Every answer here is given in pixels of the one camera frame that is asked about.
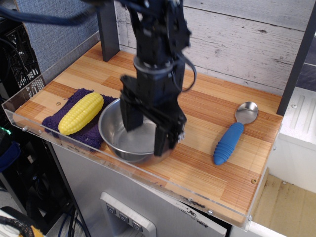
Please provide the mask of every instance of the purple towel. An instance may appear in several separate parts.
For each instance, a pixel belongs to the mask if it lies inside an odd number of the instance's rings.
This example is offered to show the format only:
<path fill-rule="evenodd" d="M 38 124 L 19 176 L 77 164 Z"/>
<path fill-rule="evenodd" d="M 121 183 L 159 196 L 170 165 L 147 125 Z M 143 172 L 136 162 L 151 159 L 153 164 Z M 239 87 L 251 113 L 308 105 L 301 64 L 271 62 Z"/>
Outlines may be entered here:
<path fill-rule="evenodd" d="M 63 116 L 77 103 L 81 98 L 85 95 L 92 93 L 92 90 L 79 89 L 77 90 L 67 101 L 67 103 L 53 116 L 47 117 L 43 120 L 42 125 L 51 128 L 55 131 L 58 131 L 58 124 Z M 69 135 L 71 138 L 78 140 L 82 143 L 85 143 L 91 147 L 96 149 L 101 147 L 101 143 L 103 139 L 99 133 L 98 121 L 99 117 L 106 106 L 108 106 L 112 101 L 116 100 L 116 98 L 102 95 L 104 99 L 104 104 L 101 111 L 98 113 L 93 120 L 88 123 L 83 129 L 80 131 Z"/>

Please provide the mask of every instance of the yellow corn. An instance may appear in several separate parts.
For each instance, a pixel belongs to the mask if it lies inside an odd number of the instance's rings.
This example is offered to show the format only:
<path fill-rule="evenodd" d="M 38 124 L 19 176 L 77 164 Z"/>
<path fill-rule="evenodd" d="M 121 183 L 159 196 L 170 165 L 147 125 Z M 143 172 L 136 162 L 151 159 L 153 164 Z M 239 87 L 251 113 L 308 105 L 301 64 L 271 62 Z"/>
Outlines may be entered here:
<path fill-rule="evenodd" d="M 60 120 L 58 124 L 59 132 L 64 135 L 78 132 L 100 112 L 103 103 L 103 97 L 99 93 L 87 94 Z"/>

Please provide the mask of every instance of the metal bowl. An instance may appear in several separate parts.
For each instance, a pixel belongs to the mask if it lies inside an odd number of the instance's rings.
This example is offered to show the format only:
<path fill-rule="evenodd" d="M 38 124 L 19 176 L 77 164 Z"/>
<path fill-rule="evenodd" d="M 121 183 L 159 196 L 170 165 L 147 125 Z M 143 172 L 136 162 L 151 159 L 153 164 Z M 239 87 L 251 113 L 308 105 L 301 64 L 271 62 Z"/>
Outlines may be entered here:
<path fill-rule="evenodd" d="M 120 112 L 119 99 L 109 104 L 99 118 L 99 132 L 110 150 L 119 158 L 141 166 L 156 164 L 172 152 L 166 139 L 161 157 L 154 156 L 156 124 L 144 116 L 143 124 L 127 132 Z"/>

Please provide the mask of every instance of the white wooden wall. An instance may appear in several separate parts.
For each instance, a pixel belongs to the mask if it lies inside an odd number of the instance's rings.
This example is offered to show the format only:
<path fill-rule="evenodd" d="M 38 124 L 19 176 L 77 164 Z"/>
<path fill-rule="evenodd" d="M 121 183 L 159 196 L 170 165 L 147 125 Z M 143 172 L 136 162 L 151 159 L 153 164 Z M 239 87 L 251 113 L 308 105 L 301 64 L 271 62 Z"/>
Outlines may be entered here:
<path fill-rule="evenodd" d="M 282 95 L 315 0 L 184 0 L 186 56 L 201 73 Z M 116 3 L 121 50 L 136 53 L 128 11 Z"/>

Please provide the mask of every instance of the wooden tabletop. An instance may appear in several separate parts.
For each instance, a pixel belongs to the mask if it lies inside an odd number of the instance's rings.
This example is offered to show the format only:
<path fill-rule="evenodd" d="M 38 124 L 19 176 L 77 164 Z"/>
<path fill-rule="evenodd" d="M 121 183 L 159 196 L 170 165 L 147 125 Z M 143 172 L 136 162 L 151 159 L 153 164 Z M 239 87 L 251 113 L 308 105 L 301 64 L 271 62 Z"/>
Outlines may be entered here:
<path fill-rule="evenodd" d="M 136 76 L 133 57 L 121 51 L 106 63 L 102 60 L 101 45 L 97 44 L 16 113 L 41 124 L 78 88 L 119 98 L 120 76 Z M 184 87 L 192 79 L 193 73 L 186 71 Z M 99 152 L 81 153 L 89 158 L 98 157 L 110 168 L 204 212 L 212 210 L 215 216 L 240 226 L 245 221 L 243 215 L 249 215 L 258 181 L 281 124 L 282 117 L 276 115 L 280 99 L 273 94 L 198 74 L 193 89 L 179 96 L 180 107 L 188 119 L 186 135 L 170 157 L 158 164 L 137 168 L 114 159 L 105 143 Z M 258 118 L 245 125 L 228 162 L 216 166 L 214 149 L 236 121 L 236 109 L 246 101 L 258 105 Z"/>

